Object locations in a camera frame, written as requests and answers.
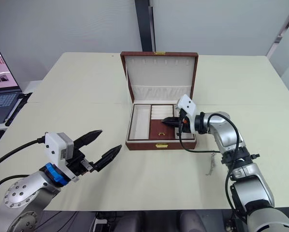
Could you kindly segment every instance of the blue joint ring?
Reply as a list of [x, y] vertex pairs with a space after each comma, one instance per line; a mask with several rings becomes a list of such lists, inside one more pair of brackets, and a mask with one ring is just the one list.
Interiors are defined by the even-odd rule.
[[46, 164], [46, 169], [48, 170], [48, 172], [52, 175], [53, 179], [56, 182], [59, 182], [61, 185], [67, 185], [68, 182], [64, 179], [64, 177], [62, 177], [62, 175], [60, 175], [52, 166], [51, 163], [47, 163]]

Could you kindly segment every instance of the brown jewelry box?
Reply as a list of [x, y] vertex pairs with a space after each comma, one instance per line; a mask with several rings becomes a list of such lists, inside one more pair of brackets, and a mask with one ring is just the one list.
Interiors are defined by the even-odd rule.
[[[190, 52], [122, 52], [123, 69], [133, 102], [126, 138], [129, 150], [183, 149], [177, 129], [161, 122], [178, 116], [174, 105], [192, 97], [198, 54]], [[185, 148], [194, 149], [196, 137], [182, 134]]]

